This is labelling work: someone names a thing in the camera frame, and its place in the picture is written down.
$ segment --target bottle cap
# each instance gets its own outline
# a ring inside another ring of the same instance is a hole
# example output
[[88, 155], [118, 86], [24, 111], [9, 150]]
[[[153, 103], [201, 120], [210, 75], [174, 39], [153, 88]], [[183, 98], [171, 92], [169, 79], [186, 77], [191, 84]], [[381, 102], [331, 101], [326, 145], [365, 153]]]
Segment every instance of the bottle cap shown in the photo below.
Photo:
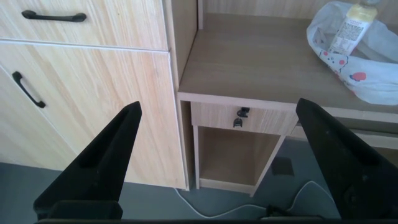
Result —
[[368, 5], [368, 6], [374, 6], [377, 5], [380, 2], [380, 0], [361, 0], [362, 4]]

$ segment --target white cable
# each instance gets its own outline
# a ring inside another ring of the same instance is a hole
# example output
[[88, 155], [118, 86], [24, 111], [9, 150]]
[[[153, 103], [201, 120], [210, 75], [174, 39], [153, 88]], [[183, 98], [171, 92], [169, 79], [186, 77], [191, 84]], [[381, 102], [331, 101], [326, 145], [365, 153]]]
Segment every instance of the white cable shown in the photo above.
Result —
[[177, 193], [177, 195], [178, 196], [180, 196], [180, 198], [196, 213], [196, 214], [198, 214], [199, 216], [201, 216], [201, 217], [203, 217], [203, 218], [218, 218], [218, 217], [222, 217], [223, 215], [226, 215], [226, 214], [229, 214], [229, 213], [231, 213], [231, 212], [234, 212], [234, 211], [236, 211], [236, 210], [238, 210], [238, 209], [240, 209], [240, 208], [243, 208], [243, 207], [254, 207], [254, 208], [260, 208], [260, 209], [263, 209], [263, 210], [267, 210], [267, 208], [264, 208], [264, 207], [261, 207], [261, 206], [258, 206], [258, 205], [252, 205], [252, 204], [245, 204], [245, 205], [241, 205], [241, 206], [239, 206], [238, 208], [234, 208], [234, 209], [232, 209], [232, 210], [229, 210], [229, 211], [227, 211], [227, 212], [224, 212], [224, 213], [221, 213], [221, 214], [219, 214], [219, 215], [213, 215], [213, 216], [207, 216], [207, 215], [204, 215], [204, 214], [202, 214], [202, 213], [200, 213], [200, 212], [198, 212], [198, 210], [196, 210], [181, 194], [180, 194], [180, 192], [177, 190], [177, 189], [174, 189], [175, 191], [176, 191], [176, 193]]
[[[328, 194], [328, 192], [323, 188], [323, 187], [321, 187], [319, 184], [317, 184], [316, 182], [314, 182], [314, 181], [312, 181], [312, 180], [310, 180], [310, 181], [308, 181], [307, 183], [305, 183], [304, 185], [303, 185], [303, 187], [297, 192], [297, 194], [296, 194], [296, 196], [294, 197], [294, 199], [293, 199], [293, 203], [292, 203], [292, 206], [290, 207], [290, 208], [288, 208], [286, 211], [290, 211], [293, 207], [294, 207], [294, 204], [296, 203], [296, 200], [297, 200], [297, 197], [299, 196], [299, 194], [301, 193], [301, 191], [309, 184], [309, 183], [313, 183], [313, 184], [315, 184], [316, 186], [318, 186], [319, 188], [321, 188], [323, 191], [324, 191], [324, 193], [326, 193], [327, 194], [327, 196], [329, 196], [329, 198], [333, 201], [333, 202], [335, 202], [334, 200], [333, 200], [333, 198]], [[258, 205], [252, 205], [252, 204], [245, 204], [245, 205], [241, 205], [241, 206], [239, 206], [239, 207], [237, 207], [237, 208], [234, 208], [234, 209], [232, 209], [232, 210], [229, 210], [229, 211], [227, 211], [227, 212], [223, 212], [223, 213], [221, 213], [221, 214], [219, 214], [219, 215], [213, 215], [213, 216], [207, 216], [207, 215], [204, 215], [204, 214], [202, 214], [202, 213], [200, 213], [197, 209], [195, 209], [188, 201], [187, 201], [187, 199], [185, 199], [181, 194], [180, 194], [180, 192], [177, 190], [177, 189], [174, 189], [175, 190], [175, 192], [177, 193], [177, 195], [196, 213], [196, 214], [198, 214], [199, 216], [201, 216], [202, 218], [218, 218], [218, 217], [222, 217], [223, 215], [226, 215], [226, 214], [229, 214], [229, 213], [231, 213], [231, 212], [234, 212], [234, 211], [236, 211], [236, 210], [238, 210], [238, 209], [240, 209], [240, 208], [243, 208], [243, 207], [254, 207], [254, 208], [260, 208], [260, 209], [263, 209], [263, 210], [267, 210], [267, 208], [264, 208], [264, 207], [261, 207], [261, 206], [258, 206]]]
[[318, 186], [320, 189], [322, 189], [323, 192], [330, 198], [330, 200], [331, 200], [333, 203], [335, 202], [335, 201], [333, 200], [333, 197], [330, 196], [330, 194], [329, 194], [323, 187], [321, 187], [321, 186], [320, 186], [319, 184], [317, 184], [316, 182], [310, 180], [310, 181], [308, 181], [307, 183], [305, 183], [305, 184], [303, 185], [303, 187], [297, 192], [296, 196], [295, 196], [294, 199], [293, 199], [292, 206], [290, 206], [290, 208], [286, 209], [287, 212], [289, 212], [289, 211], [291, 211], [291, 209], [293, 209], [294, 204], [296, 203], [296, 200], [297, 200], [297, 198], [299, 197], [301, 191], [303, 191], [303, 189], [304, 189], [308, 184], [311, 184], [311, 183], [315, 184], [315, 185]]

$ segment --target bottle label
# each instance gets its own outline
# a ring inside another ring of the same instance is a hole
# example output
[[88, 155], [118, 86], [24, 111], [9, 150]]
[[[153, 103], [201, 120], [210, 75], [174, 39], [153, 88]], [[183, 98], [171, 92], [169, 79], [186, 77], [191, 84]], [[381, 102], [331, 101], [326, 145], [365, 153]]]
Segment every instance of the bottle label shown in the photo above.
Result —
[[370, 27], [371, 22], [346, 18], [333, 39], [329, 52], [350, 55]]

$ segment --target black handle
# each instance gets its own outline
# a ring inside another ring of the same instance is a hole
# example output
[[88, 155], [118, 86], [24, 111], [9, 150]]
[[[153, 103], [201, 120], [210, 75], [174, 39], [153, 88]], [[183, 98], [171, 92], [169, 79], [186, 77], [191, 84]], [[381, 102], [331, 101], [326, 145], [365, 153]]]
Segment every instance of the black handle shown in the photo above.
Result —
[[233, 126], [234, 126], [234, 128], [235, 128], [235, 127], [239, 127], [239, 126], [242, 128], [242, 126], [243, 126], [243, 120], [242, 120], [241, 118], [236, 118], [236, 119], [234, 120]]
[[247, 118], [249, 111], [250, 108], [241, 108], [238, 112], [236, 112], [236, 115], [240, 118]]
[[45, 103], [43, 101], [40, 101], [40, 102], [35, 101], [35, 99], [33, 99], [33, 97], [26, 91], [25, 87], [21, 83], [22, 75], [19, 72], [14, 72], [12, 74], [12, 77], [13, 77], [14, 81], [18, 84], [18, 86], [22, 89], [22, 91], [24, 91], [24, 93], [29, 97], [30, 100], [32, 100], [32, 102], [36, 106], [38, 106], [39, 108], [45, 107]]
[[83, 22], [87, 16], [84, 13], [78, 13], [74, 16], [41, 16], [37, 15], [36, 12], [25, 10], [22, 15], [26, 19], [40, 19], [40, 20], [52, 20], [52, 21], [65, 21], [65, 22]]

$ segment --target desk surface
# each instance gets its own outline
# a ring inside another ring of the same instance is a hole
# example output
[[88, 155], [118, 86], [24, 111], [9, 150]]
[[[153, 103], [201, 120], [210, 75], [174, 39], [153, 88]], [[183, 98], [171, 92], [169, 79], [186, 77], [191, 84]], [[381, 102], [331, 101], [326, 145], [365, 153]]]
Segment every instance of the desk surface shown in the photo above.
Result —
[[197, 101], [190, 100], [194, 94], [296, 104], [306, 98], [327, 108], [386, 113], [385, 121], [398, 120], [398, 106], [361, 101], [313, 53], [306, 38], [309, 23], [208, 14], [181, 80], [180, 99]]

